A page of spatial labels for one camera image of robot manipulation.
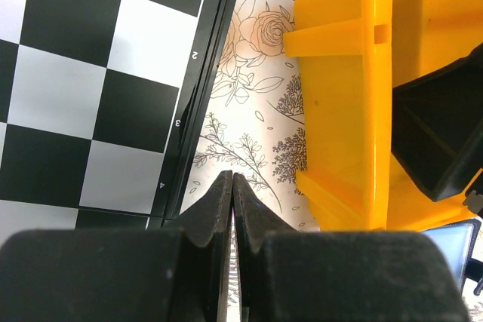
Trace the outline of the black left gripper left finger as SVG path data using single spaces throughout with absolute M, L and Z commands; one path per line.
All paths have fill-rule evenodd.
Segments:
M 3 321 L 224 321 L 233 174 L 159 229 L 29 230 L 1 248 Z

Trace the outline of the blue leather card holder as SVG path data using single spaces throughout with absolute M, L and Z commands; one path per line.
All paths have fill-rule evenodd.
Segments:
M 476 282 L 475 296 L 482 294 L 482 261 L 472 256 L 480 229 L 481 220 L 472 218 L 423 231 L 445 257 L 461 290 L 466 280 Z

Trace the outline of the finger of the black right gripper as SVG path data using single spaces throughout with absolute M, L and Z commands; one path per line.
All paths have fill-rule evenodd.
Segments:
M 482 193 L 482 47 L 392 91 L 392 153 L 432 201 Z

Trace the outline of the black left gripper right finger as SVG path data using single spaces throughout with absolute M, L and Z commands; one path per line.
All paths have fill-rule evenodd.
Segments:
M 467 321 L 440 249 L 419 232 L 299 232 L 233 177 L 243 321 Z

